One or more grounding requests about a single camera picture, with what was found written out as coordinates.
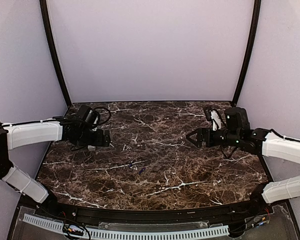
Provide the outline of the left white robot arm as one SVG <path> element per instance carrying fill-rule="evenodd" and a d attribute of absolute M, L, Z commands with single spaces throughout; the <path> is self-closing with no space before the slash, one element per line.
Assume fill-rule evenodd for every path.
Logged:
<path fill-rule="evenodd" d="M 23 172 L 9 158 L 9 151 L 45 142 L 68 141 L 73 145 L 108 147 L 108 130 L 97 129 L 88 123 L 50 118 L 25 123 L 0 122 L 0 180 L 27 195 L 38 204 L 49 204 L 56 197 L 41 183 Z"/>

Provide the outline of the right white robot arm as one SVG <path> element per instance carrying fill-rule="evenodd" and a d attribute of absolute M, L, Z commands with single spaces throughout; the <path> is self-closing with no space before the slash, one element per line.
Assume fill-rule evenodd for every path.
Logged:
<path fill-rule="evenodd" d="M 197 148 L 201 148 L 203 144 L 207 148 L 233 146 L 253 155 L 279 158 L 300 164 L 300 140 L 280 135 L 273 129 L 198 128 L 188 133 L 186 139 Z M 297 197 L 300 197 L 300 175 L 281 181 L 262 183 L 250 196 L 251 199 L 265 204 Z"/>

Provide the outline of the white remote control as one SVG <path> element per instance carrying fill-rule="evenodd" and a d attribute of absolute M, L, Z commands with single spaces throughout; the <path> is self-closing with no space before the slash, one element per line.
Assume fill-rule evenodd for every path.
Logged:
<path fill-rule="evenodd" d="M 88 146 L 87 147 L 87 149 L 89 150 L 89 151 L 95 151 L 96 150 L 96 147 L 95 146 Z"/>

